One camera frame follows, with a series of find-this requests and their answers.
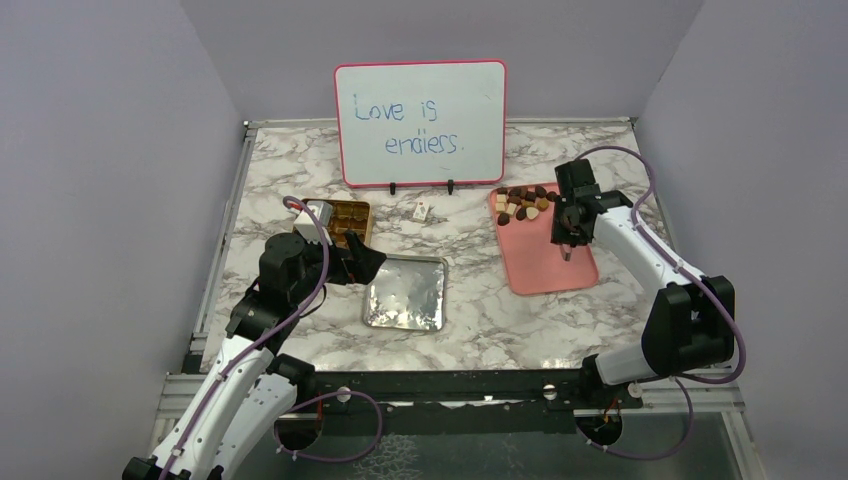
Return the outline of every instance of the marble tabletop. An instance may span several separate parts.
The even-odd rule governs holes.
[[[637,149],[629,125],[507,127],[503,185],[554,181],[554,167],[598,145]],[[590,156],[601,188],[635,200],[647,187],[641,164],[620,152]],[[260,129],[229,243],[202,369],[224,338],[231,308],[258,273],[265,240],[290,231],[286,195],[369,202],[371,247],[386,253],[450,256],[445,327],[438,332],[371,328],[362,322],[363,286],[329,286],[325,304],[301,320],[282,351],[318,370],[456,370],[571,368],[587,355],[636,341],[652,299],[603,245],[592,251],[594,287],[519,296],[508,287],[486,196],[492,185],[447,189],[355,190],[342,181],[335,128]],[[413,206],[431,205],[426,224]],[[642,216],[661,236],[656,203]]]

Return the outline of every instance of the metal frame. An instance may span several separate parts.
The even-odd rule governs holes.
[[[558,125],[568,124],[570,126],[629,126],[634,127],[635,119],[620,117],[609,119],[543,119],[543,118],[511,118],[507,125]],[[239,204],[247,178],[247,172],[253,155],[259,128],[275,127],[333,127],[336,126],[335,119],[314,120],[283,120],[283,121],[258,121],[245,122],[246,127],[244,144],[238,161],[236,178],[230,191],[230,198],[226,204],[221,228],[218,232],[220,248],[215,252],[212,267],[207,278],[200,310],[195,323],[194,334],[189,346],[190,354],[201,354],[205,348],[206,337],[209,331],[210,315],[214,315],[215,303],[220,291],[221,277],[227,260],[228,246],[235,220],[238,214]],[[670,239],[675,238],[672,228],[666,219],[662,203],[657,198],[660,215],[663,218]],[[700,370],[693,372],[702,376],[721,377],[726,375],[722,368]],[[197,392],[202,383],[204,375],[168,374],[156,413],[153,434],[149,451],[164,439],[166,432],[176,425],[182,413],[188,406],[191,398]],[[739,471],[744,480],[765,479],[762,465],[757,455],[756,448],[749,433],[745,417],[743,415],[745,404],[738,386],[733,383],[729,385],[703,385],[684,381],[692,397],[695,411],[721,413],[733,453],[736,457]],[[687,411],[686,404],[676,385],[667,381],[654,382],[643,385],[644,394],[642,401],[644,405],[639,409],[625,409],[624,415],[657,415],[657,414],[681,414]],[[594,415],[600,410],[576,409],[575,416]],[[303,414],[287,414],[283,418]]]

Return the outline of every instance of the metal tray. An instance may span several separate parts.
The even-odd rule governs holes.
[[[388,255],[365,290],[362,321],[370,327],[441,330],[447,277],[441,257]]]

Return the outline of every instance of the pink tray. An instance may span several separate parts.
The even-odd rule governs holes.
[[[542,184],[545,190],[557,192],[556,183]],[[561,292],[588,288],[598,283],[598,267],[588,246],[577,247],[571,261],[562,259],[558,245],[551,243],[554,207],[541,212],[535,220],[519,222],[515,217],[501,227],[497,223],[495,195],[489,194],[489,210],[498,234],[509,288],[519,295]]]

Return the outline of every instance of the gray wall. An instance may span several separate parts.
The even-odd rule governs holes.
[[[844,0],[707,0],[636,129],[682,252],[735,283],[776,479],[848,468],[846,18]]]
[[[239,112],[335,117],[347,62],[497,57],[512,116],[642,113],[702,0],[181,0]]]
[[[172,0],[0,2],[0,478],[120,478],[185,352],[241,139]]]

